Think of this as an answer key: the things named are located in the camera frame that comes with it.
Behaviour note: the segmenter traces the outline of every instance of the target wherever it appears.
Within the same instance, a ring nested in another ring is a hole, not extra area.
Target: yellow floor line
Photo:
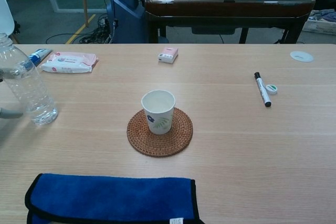
[[[88,22],[91,22],[91,20],[93,20],[93,18],[95,17],[96,15],[95,14],[93,14],[90,18],[89,18],[89,20],[88,20]],[[75,32],[75,34],[74,35],[72,35],[72,37],[66,42],[66,44],[70,44],[78,35],[79,35],[79,33],[81,32],[81,31],[83,31],[83,29],[85,28],[85,24],[83,24],[78,30],[77,30],[77,32]]]

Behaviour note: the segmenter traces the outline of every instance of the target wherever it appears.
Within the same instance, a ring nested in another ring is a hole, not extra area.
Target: blue microfiber towel
[[[28,224],[202,223],[193,179],[40,174],[25,204]]]

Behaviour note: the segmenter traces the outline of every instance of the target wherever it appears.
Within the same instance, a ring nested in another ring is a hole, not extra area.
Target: cup rim
[[[153,92],[156,92],[156,91],[163,91],[163,92],[166,92],[166,93],[170,94],[170,95],[173,97],[173,99],[174,99],[174,103],[173,103],[173,105],[172,105],[168,110],[163,111],[163,112],[152,112],[152,111],[146,109],[145,106],[143,105],[143,99],[144,99],[144,97],[145,97],[146,95],[148,95],[148,94],[150,94],[150,93],[153,93]],[[147,110],[148,112],[152,113],[152,114],[162,114],[162,113],[165,113],[165,112],[167,112],[167,111],[170,111],[172,108],[175,107],[175,104],[176,104],[176,99],[175,99],[175,96],[173,95],[173,93],[170,92],[170,91],[168,91],[168,90],[164,90],[164,89],[154,89],[154,90],[151,90],[151,91],[147,92],[147,93],[141,98],[141,105],[142,105],[142,107],[143,107],[145,110]]]

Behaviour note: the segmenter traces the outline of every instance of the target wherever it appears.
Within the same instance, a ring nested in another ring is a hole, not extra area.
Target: black trim
[[[92,219],[81,219],[81,218],[66,218],[61,217],[58,215],[50,214],[46,211],[39,209],[38,207],[34,206],[31,201],[30,197],[33,193],[33,190],[39,180],[39,178],[43,174],[39,174],[35,180],[33,181],[32,185],[29,187],[26,195],[25,195],[25,205],[28,208],[28,216],[27,216],[27,224],[33,224],[33,214],[37,215],[39,218],[50,220],[53,222],[61,222],[61,223],[69,223],[69,224],[169,224],[169,220],[161,220],[161,221],[105,221],[105,220],[92,220]],[[193,205],[193,212],[194,212],[194,219],[184,219],[183,224],[199,224],[203,223],[199,218],[198,208],[197,208],[197,201],[196,201],[196,185],[195,180],[191,180],[191,195],[192,195],[192,205]]]

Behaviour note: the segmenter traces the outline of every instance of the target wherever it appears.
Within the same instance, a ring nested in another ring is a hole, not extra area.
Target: wet wipes pack
[[[92,71],[92,66],[96,61],[95,54],[56,52],[49,56],[41,68],[51,73],[86,73]]]

